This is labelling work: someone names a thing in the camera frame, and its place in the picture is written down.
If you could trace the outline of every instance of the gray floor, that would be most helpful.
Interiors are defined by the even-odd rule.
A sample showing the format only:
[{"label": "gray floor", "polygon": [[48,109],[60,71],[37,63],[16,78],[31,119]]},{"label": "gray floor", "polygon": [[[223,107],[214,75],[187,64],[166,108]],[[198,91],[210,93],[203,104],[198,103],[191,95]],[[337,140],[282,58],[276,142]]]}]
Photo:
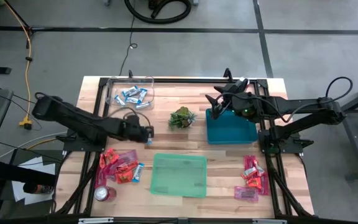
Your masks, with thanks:
[{"label": "gray floor", "polygon": [[[118,0],[112,0],[110,7],[101,0],[12,0],[11,4],[31,25],[130,27],[132,19]],[[356,0],[260,0],[259,4],[266,29],[358,29]],[[137,8],[150,14],[145,1],[137,0]],[[162,17],[181,10],[179,3],[171,3],[162,11]],[[17,25],[5,7],[0,7],[0,25]],[[135,21],[134,27],[156,26]],[[257,26],[252,0],[200,0],[185,20],[163,27]],[[76,103],[83,76],[119,73],[128,38],[129,33],[36,33],[29,75],[32,93],[43,91]],[[328,83],[338,76],[354,81],[351,94],[339,102],[357,96],[358,35],[267,35],[266,39],[274,77],[285,79],[289,98],[323,96]],[[257,34],[135,33],[133,42],[139,47],[130,51],[124,74],[131,69],[134,75],[220,77],[229,67],[237,77],[266,77]],[[27,94],[26,55],[23,33],[0,32],[0,66],[12,68],[10,75],[0,75],[0,86],[20,96]],[[330,94],[338,96],[347,86],[346,82],[338,82]],[[25,131],[17,126],[23,116],[18,107],[10,107],[0,141],[18,145],[65,130],[59,124],[41,122],[41,131]],[[358,221],[358,181],[350,184],[344,180],[346,174],[358,171],[358,163],[343,125],[318,126],[302,135],[315,140],[305,149],[315,213],[324,218]],[[40,148],[59,149],[61,144]],[[0,146],[0,155],[7,150]]]}]

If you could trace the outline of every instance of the black hose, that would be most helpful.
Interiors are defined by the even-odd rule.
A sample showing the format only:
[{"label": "black hose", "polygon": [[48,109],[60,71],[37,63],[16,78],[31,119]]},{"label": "black hose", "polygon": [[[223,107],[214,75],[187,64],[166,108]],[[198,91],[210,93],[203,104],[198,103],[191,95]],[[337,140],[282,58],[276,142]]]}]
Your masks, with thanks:
[{"label": "black hose", "polygon": [[[174,2],[174,1],[179,1],[182,2],[183,4],[186,5],[186,10],[175,17],[172,18],[168,18],[168,19],[156,19],[157,15],[159,14],[159,12],[161,11],[161,9],[168,3]],[[136,18],[138,18],[139,20],[149,23],[149,24],[171,24],[174,22],[178,22],[182,19],[184,19],[186,16],[189,15],[190,11],[191,11],[191,3],[189,0],[163,0],[161,1],[158,6],[153,10],[153,13],[151,15],[151,18],[145,17],[140,15],[137,11],[135,11],[135,9],[132,7],[132,5],[130,4],[129,0],[124,0],[125,5],[127,6],[129,12],[134,15]]]}]

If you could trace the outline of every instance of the clear plastic container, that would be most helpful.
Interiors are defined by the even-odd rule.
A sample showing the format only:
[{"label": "clear plastic container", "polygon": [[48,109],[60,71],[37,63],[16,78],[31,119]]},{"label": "clear plastic container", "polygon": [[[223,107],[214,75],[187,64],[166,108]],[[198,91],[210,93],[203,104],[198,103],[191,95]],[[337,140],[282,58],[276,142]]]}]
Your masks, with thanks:
[{"label": "clear plastic container", "polygon": [[[111,77],[107,83],[107,94],[106,102],[110,104],[112,109],[118,109],[122,107],[118,102],[115,101],[115,97],[118,96],[125,103],[125,106],[131,107],[134,110],[147,111],[154,108],[154,78],[145,77],[145,78],[122,78],[122,77]],[[142,100],[142,103],[150,103],[150,106],[144,108],[136,108],[138,103],[129,103],[126,102],[126,97],[123,95],[123,91],[128,90],[136,86],[137,88],[143,88],[147,90],[147,94]]]}]

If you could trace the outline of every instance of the white paper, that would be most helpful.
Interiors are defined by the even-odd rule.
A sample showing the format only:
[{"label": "white paper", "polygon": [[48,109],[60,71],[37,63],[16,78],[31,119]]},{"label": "white paper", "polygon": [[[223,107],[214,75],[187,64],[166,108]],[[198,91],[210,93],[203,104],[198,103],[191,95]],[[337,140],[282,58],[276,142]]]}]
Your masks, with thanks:
[{"label": "white paper", "polygon": [[[24,162],[18,166],[19,167],[21,166],[26,169],[35,170],[36,168],[39,169],[39,168],[43,167],[44,165],[42,164],[42,157],[37,157],[37,158],[31,159],[27,162]],[[13,194],[15,196],[16,202],[22,200],[25,197],[25,193],[23,191],[23,186],[24,186],[24,183],[22,183],[22,182],[12,181]]]},{"label": "white paper", "polygon": [[[55,174],[55,164],[49,164],[49,165],[46,165],[46,166],[37,167],[34,170],[54,175]],[[25,193],[24,205],[30,205],[32,203],[51,200],[53,192],[51,194],[47,194],[47,195],[44,195],[44,194],[27,194],[27,193],[23,192],[23,193]]]}]

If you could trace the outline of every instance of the blue bin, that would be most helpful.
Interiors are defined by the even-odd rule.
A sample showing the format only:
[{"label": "blue bin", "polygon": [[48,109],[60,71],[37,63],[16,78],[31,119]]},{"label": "blue bin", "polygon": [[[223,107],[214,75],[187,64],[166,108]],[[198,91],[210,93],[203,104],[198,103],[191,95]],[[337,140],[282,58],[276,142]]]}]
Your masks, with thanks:
[{"label": "blue bin", "polygon": [[206,110],[206,131],[210,144],[250,144],[258,139],[255,123],[225,111],[218,119]]}]

